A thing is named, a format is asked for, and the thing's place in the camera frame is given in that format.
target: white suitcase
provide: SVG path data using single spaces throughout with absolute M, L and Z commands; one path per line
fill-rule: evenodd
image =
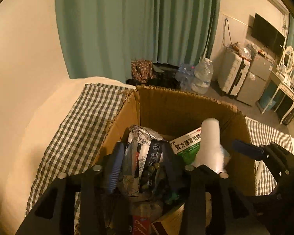
M 249 66 L 249 61 L 227 50 L 218 75 L 220 89 L 229 95 L 237 96 L 246 78 Z

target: table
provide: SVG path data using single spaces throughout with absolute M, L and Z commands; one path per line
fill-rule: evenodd
M 284 93 L 284 96 L 283 96 L 282 100 L 280 101 L 279 105 L 277 106 L 277 108 L 274 110 L 274 112 L 276 112 L 278 110 L 278 108 L 280 107 L 281 103 L 283 102 L 285 96 L 288 96 L 293 101 L 292 106 L 284 114 L 283 118 L 280 121 L 280 124 L 282 124 L 283 120 L 286 118 L 286 116 L 294 108 L 294 90 L 292 88 L 290 88 L 288 85 L 286 85 L 284 82 L 282 82 L 281 79 L 278 77 L 278 75 L 275 72 L 271 72 L 270 73 L 269 80 L 267 81 L 267 84 L 266 84 L 265 88 L 269 85 L 269 83 L 271 81 L 274 82 L 277 85 L 277 90 L 275 91 L 275 93 L 271 97 L 271 99 L 268 102 L 267 106 L 263 109 L 262 114 L 266 111 L 266 109 L 268 108 L 268 106 L 271 104 L 273 98 L 276 96 L 276 94 L 278 93 L 279 89 L 281 89 L 281 91 Z

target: black and white gingham tablecloth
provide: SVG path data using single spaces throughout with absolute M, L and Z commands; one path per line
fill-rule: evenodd
M 92 165 L 104 140 L 105 127 L 121 107 L 126 90 L 125 87 L 101 83 L 85 85 L 44 153 L 32 184 L 26 214 L 57 174 L 83 173 Z M 79 196 L 75 200 L 76 223 Z
M 287 151 L 293 153 L 291 136 L 280 132 L 279 130 L 272 128 L 268 125 L 262 124 L 256 120 L 246 118 L 245 119 L 248 132 L 250 134 L 251 143 L 259 146 L 261 144 L 268 145 L 271 141 L 284 147 Z M 256 195 L 268 195 L 277 185 L 277 182 L 273 178 L 271 172 L 264 164 L 263 171 L 259 180 L 259 184 L 256 190 Z

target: television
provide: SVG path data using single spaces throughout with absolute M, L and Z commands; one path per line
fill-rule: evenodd
M 255 15 L 251 35 L 272 50 L 277 56 L 281 55 L 285 37 L 273 25 L 257 13 Z

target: white plastic bottle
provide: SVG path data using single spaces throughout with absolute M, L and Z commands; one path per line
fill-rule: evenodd
M 191 85 L 191 89 L 199 94 L 205 94 L 210 86 L 212 79 L 213 67 L 212 61 L 208 58 L 204 58 L 199 62 L 194 70 L 194 79 Z

